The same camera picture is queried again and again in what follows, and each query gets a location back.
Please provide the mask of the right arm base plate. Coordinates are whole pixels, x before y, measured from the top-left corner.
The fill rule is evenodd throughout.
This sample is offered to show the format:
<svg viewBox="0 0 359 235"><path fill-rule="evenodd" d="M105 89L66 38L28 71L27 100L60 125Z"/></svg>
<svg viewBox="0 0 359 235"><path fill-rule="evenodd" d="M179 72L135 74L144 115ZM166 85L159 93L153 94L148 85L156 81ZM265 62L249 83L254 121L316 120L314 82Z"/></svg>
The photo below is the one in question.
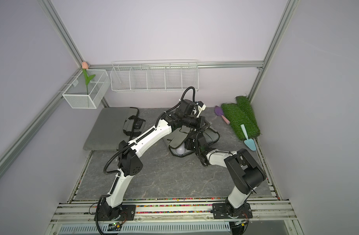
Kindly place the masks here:
<svg viewBox="0 0 359 235"><path fill-rule="evenodd" d="M234 208L229 203L212 204L211 213L215 219L251 219L253 218L249 203L244 203L238 208Z"/></svg>

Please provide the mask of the white computer mouse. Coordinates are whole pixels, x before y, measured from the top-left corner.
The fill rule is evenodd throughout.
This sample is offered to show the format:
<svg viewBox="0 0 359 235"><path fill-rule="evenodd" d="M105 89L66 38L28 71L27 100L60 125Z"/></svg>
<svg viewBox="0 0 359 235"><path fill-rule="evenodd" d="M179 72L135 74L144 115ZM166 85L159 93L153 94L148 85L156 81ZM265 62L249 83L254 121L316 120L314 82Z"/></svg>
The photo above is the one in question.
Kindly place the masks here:
<svg viewBox="0 0 359 235"><path fill-rule="evenodd" d="M175 151L177 155L183 155L186 152L185 144L181 144Z"/></svg>

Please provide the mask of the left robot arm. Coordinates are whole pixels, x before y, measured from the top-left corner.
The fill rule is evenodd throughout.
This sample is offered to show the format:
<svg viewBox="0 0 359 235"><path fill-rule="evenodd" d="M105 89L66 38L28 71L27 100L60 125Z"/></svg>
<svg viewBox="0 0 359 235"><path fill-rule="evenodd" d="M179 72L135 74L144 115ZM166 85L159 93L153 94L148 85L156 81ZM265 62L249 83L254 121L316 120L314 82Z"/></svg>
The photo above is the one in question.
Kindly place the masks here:
<svg viewBox="0 0 359 235"><path fill-rule="evenodd" d="M103 168L104 174L115 174L115 181L105 198L103 207L116 210L121 206L132 178L143 168L140 157L156 142L178 128L187 126L200 130L204 126L201 112L205 109L206 105L201 101L183 99L173 108L160 114L155 125L150 129L122 144L122 148L107 161Z"/></svg>

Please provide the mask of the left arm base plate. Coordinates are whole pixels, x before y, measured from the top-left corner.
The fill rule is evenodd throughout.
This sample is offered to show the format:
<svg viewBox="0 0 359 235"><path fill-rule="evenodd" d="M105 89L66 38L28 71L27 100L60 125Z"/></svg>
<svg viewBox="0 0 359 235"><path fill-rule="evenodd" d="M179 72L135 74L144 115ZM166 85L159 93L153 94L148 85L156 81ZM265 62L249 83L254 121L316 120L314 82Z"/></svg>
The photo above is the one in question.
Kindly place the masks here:
<svg viewBox="0 0 359 235"><path fill-rule="evenodd" d="M103 204L97 209L94 221L131 221L134 220L136 205L119 205L115 208Z"/></svg>

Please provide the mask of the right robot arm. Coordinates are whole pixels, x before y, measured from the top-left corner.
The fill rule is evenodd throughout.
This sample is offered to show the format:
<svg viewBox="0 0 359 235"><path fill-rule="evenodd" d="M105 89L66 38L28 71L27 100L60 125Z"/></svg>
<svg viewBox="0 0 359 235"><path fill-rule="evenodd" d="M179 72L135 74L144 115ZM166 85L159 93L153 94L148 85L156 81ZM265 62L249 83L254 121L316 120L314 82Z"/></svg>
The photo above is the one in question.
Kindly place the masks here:
<svg viewBox="0 0 359 235"><path fill-rule="evenodd" d="M188 134L184 143L185 148L193 151L204 167L218 165L228 170L234 183L234 188L225 202L229 215L235 216L255 188L266 179L260 164L244 148L238 151L213 148L201 131Z"/></svg>

